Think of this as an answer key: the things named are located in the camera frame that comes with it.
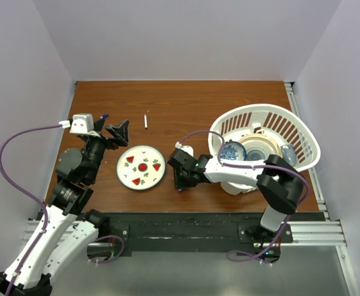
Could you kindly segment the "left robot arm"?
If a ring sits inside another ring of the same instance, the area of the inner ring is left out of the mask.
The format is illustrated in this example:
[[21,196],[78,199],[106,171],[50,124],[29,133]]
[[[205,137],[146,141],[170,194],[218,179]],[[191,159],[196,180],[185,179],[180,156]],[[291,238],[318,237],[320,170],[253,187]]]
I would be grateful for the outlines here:
[[129,121],[106,125],[106,116],[94,120],[87,113],[76,114],[49,129],[68,129],[85,145],[67,149],[56,168],[57,184],[48,203],[18,185],[4,170],[2,155],[9,141],[0,147],[0,173],[20,192],[31,197],[43,216],[17,258],[0,272],[0,293],[3,295],[50,295],[52,284],[70,262],[92,242],[111,238],[107,215],[83,208],[93,194],[99,167],[106,150],[128,145]]

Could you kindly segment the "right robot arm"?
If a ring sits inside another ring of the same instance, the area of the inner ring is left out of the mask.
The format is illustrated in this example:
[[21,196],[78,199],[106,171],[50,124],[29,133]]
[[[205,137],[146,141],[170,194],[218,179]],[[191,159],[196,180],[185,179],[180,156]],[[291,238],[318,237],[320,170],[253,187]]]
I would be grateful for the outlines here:
[[304,177],[278,155],[265,160],[221,160],[202,154],[194,158],[182,149],[175,149],[168,161],[174,169],[177,188],[191,188],[200,183],[233,183],[259,190],[267,207],[257,227],[264,242],[272,242],[289,216],[294,214],[304,190],[309,186]]

